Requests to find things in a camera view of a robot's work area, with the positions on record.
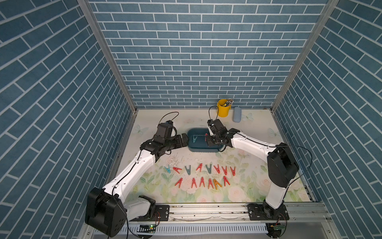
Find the dark teal storage box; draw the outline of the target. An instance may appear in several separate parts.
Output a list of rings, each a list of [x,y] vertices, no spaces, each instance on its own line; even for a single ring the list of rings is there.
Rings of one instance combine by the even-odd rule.
[[[187,136],[189,137],[189,145],[188,148],[192,152],[219,152],[224,147],[223,145],[213,145],[208,146],[205,141],[205,134],[209,134],[209,130],[205,127],[197,127],[191,128],[187,132]],[[198,135],[197,141],[193,143],[193,135]]]

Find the dark teal clothespin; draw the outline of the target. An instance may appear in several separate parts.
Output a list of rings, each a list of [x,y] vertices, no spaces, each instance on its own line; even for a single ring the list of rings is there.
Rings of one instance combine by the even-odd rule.
[[[206,169],[208,171],[208,174],[212,174],[212,164],[206,164]]]

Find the red clothespin row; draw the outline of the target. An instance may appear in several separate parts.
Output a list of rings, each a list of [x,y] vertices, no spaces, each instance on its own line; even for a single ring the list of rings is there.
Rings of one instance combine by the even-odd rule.
[[[177,181],[177,183],[175,184],[175,186],[178,186],[178,188],[180,188],[181,185],[182,185],[182,182],[183,182],[183,178],[180,178],[180,179]]]
[[[213,184],[213,182],[212,182],[212,179],[211,178],[209,178],[209,180],[208,180],[208,189],[213,189],[214,188],[214,184]]]
[[[204,177],[201,177],[201,180],[200,180],[200,187],[205,187],[205,180],[204,180]]]
[[[196,179],[192,178],[192,186],[191,188],[197,188]]]
[[[227,179],[226,176],[223,176],[223,183],[224,183],[224,186],[227,187],[228,185],[230,185],[230,182],[229,180]]]

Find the orange clothespin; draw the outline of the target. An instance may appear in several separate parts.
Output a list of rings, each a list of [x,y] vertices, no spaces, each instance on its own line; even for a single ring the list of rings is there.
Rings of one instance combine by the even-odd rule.
[[[222,188],[222,185],[219,183],[218,180],[214,179],[213,180],[214,188],[217,190],[219,188]]]

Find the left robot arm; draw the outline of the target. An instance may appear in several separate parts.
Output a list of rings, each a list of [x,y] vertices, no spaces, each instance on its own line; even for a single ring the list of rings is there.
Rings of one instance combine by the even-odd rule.
[[[108,184],[93,188],[87,197],[85,223],[109,237],[116,236],[123,225],[133,219],[152,219],[156,201],[141,195],[125,203],[126,198],[143,174],[161,156],[174,149],[187,147],[189,138],[178,134],[174,123],[159,123],[154,136],[143,142],[133,160]]]

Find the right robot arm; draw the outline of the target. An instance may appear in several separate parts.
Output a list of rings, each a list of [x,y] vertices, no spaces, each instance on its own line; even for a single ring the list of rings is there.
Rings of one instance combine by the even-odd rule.
[[[224,145],[241,149],[267,163],[271,184],[264,205],[274,210],[278,209],[284,202],[289,185],[299,171],[290,146],[285,143],[268,144],[249,137],[238,129],[227,129],[219,119],[209,119],[208,128],[209,133],[206,136],[208,146]]]

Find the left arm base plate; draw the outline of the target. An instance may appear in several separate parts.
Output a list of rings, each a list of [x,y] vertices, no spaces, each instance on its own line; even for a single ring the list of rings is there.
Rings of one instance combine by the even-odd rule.
[[[155,205],[155,207],[152,209],[149,209],[149,212],[146,215],[131,219],[130,221],[133,221],[133,222],[154,222],[154,221],[167,222],[169,219],[169,214],[170,214],[170,205],[160,204],[160,205]]]

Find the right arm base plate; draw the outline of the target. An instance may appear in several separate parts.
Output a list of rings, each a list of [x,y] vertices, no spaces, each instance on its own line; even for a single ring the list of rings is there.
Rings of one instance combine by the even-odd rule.
[[[261,220],[289,220],[289,215],[284,203],[277,209],[272,208],[264,201],[262,204],[250,203],[247,205],[249,218],[251,221]]]

